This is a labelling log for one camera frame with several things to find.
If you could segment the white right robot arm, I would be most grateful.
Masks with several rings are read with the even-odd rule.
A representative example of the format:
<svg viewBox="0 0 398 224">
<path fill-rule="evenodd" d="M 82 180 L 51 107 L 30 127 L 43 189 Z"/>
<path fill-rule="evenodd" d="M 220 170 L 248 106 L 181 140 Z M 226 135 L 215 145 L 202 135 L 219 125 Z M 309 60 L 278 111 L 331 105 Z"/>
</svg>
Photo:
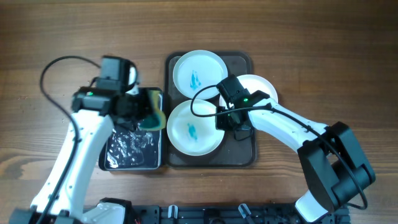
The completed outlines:
<svg viewBox="0 0 398 224">
<path fill-rule="evenodd" d="M 315 222 L 359 195 L 365 210 L 368 201 L 365 188 L 376 175 L 359 141 L 349 126 L 337 122 L 332 126 L 310 121 L 278 104 L 262 91 L 220 92 L 232 108 L 219 113 L 233 124 L 249 121 L 256 130 L 264 131 L 293 149 L 300 160 L 308 191 L 295 203 L 306 222 Z"/>
</svg>

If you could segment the green yellow sponge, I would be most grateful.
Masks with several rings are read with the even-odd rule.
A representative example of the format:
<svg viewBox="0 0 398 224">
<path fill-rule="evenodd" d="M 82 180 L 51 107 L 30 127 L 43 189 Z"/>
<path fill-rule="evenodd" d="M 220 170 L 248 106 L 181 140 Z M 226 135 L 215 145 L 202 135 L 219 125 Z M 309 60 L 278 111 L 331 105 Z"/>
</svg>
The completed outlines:
<svg viewBox="0 0 398 224">
<path fill-rule="evenodd" d="M 160 90 L 146 89 L 150 113 L 141 121 L 139 128 L 145 131 L 159 131 L 166 127 L 166 116 L 162 111 L 162 94 Z"/>
</svg>

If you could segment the white plate blue stain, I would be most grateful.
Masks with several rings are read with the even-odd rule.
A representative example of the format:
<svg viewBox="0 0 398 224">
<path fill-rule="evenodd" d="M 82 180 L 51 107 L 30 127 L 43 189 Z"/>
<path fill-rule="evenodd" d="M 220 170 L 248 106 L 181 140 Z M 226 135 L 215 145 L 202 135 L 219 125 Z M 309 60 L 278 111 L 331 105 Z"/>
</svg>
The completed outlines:
<svg viewBox="0 0 398 224">
<path fill-rule="evenodd" d="M 210 85 L 217 85 L 228 76 L 224 61 L 207 50 L 194 50 L 181 56 L 173 69 L 177 90 L 187 98 Z"/>
</svg>

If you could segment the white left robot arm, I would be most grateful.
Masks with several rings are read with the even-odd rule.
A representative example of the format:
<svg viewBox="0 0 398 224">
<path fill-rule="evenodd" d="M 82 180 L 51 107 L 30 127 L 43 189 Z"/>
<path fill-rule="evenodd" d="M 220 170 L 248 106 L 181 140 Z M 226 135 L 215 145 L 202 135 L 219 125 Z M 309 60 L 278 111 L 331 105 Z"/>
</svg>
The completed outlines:
<svg viewBox="0 0 398 224">
<path fill-rule="evenodd" d="M 115 126 L 142 129 L 144 121 L 159 110 L 159 95 L 150 88 L 130 94 L 88 86 L 73 95 L 70 130 L 46 184 L 31 204 L 39 215 L 37 223 L 63 213 L 72 220 L 81 219 L 90 177 L 112 130 Z"/>
</svg>

